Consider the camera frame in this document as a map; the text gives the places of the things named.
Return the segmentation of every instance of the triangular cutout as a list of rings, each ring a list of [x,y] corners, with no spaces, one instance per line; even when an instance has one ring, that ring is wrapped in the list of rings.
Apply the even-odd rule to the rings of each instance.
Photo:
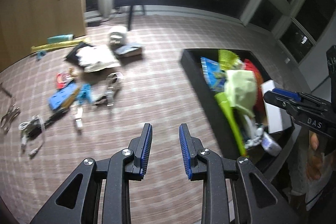
[[[67,188],[56,199],[56,204],[59,206],[73,209],[76,205],[76,200],[79,192],[79,187],[83,180],[83,174],[78,174],[70,182]]]
[[[250,173],[250,179],[258,208],[275,205],[277,200],[254,173]]]

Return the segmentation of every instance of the scissors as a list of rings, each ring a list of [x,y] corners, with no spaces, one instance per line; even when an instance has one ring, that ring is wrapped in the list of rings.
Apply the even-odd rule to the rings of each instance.
[[[7,113],[1,118],[1,124],[0,128],[4,132],[4,134],[7,134],[9,129],[11,128],[11,123],[13,119],[20,114],[20,108],[16,106],[15,99],[12,97],[10,99],[10,105],[8,107]]]

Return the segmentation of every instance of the metal pivot screw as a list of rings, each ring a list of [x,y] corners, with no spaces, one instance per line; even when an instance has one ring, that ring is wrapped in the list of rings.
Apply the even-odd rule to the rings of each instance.
[[[199,151],[202,155],[209,155],[210,154],[210,150],[207,148],[203,148]]]
[[[93,159],[92,158],[87,158],[87,159],[85,159],[84,160],[84,165],[91,165],[91,164],[93,164]]]
[[[129,156],[132,153],[132,150],[127,148],[127,149],[124,149],[121,153],[124,156]]]
[[[240,157],[238,161],[240,164],[247,164],[249,162],[249,159],[245,157]]]

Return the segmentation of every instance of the wooden panel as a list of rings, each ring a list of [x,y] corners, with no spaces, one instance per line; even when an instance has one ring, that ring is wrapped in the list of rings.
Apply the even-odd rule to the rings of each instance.
[[[46,44],[48,37],[85,35],[82,0],[0,0],[0,48],[9,61],[1,70],[30,54],[31,46]]]

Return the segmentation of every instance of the white box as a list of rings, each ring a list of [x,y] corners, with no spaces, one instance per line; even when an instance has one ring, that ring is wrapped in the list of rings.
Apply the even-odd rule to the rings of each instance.
[[[269,80],[261,84],[262,95],[264,96],[267,91],[272,91],[274,88],[281,87],[273,80]],[[289,114],[287,114],[286,110],[270,105],[265,101],[264,104],[266,109],[269,134],[283,131],[292,126],[292,118]]]

